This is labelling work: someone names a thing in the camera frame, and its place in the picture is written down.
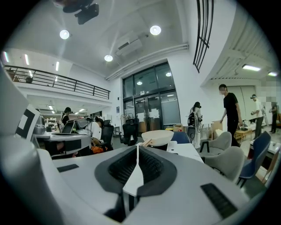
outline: recessed ceiling light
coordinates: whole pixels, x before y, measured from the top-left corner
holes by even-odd
[[[150,28],[150,33],[153,35],[158,35],[159,33],[161,33],[161,28],[157,25],[154,25]]]
[[[260,71],[259,67],[255,67],[255,66],[252,66],[252,65],[244,65],[242,68],[243,69],[253,70],[253,71]]]
[[[60,64],[60,62],[56,63],[56,71],[58,71],[58,65]]]
[[[111,62],[113,60],[113,57],[109,54],[107,54],[105,57],[104,57],[104,60],[107,61],[107,62]]]
[[[277,73],[276,72],[270,72],[268,73],[269,76],[277,76]]]
[[[27,65],[29,65],[28,55],[27,54],[25,54],[25,62],[26,62]]]
[[[5,56],[6,62],[9,62],[9,58],[8,58],[8,53],[7,52],[4,52],[4,56]]]
[[[67,30],[62,30],[62,31],[60,32],[60,37],[61,37],[62,39],[68,39],[68,38],[69,38],[69,32],[68,32]]]

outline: black railing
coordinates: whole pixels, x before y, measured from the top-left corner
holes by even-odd
[[[196,43],[193,65],[195,65],[199,73],[207,48],[209,48],[209,40],[210,40],[212,24],[213,24],[214,0],[197,0],[197,10],[198,10],[198,34],[197,34],[197,43]]]
[[[14,82],[32,83],[109,99],[110,91],[72,78],[19,66],[6,65],[5,69]]]

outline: blue chair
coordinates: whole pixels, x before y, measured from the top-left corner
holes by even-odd
[[[247,179],[252,178],[257,173],[263,160],[267,154],[269,145],[271,141],[271,136],[266,131],[263,132],[253,143],[254,156],[251,160],[246,160],[244,162],[242,172],[239,176],[239,181],[243,180],[240,187],[243,187]]]
[[[182,131],[175,131],[171,141],[176,141],[178,144],[190,143],[188,135]]]

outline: gray armchair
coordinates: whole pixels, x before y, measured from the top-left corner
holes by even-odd
[[[220,171],[232,182],[236,182],[242,171],[245,155],[241,148],[232,146],[216,156],[202,157],[205,164]]]
[[[201,145],[201,149],[199,155],[203,156],[214,156],[220,153],[223,153],[224,150],[231,146],[231,133],[223,132],[217,139],[212,141],[203,142]]]

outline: cardboard box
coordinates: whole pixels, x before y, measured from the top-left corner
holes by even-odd
[[[183,132],[185,132],[185,127],[184,127],[181,123],[179,123],[179,124],[176,124],[176,125],[174,126],[173,131],[174,131],[174,132],[175,132],[175,131],[183,131]]]

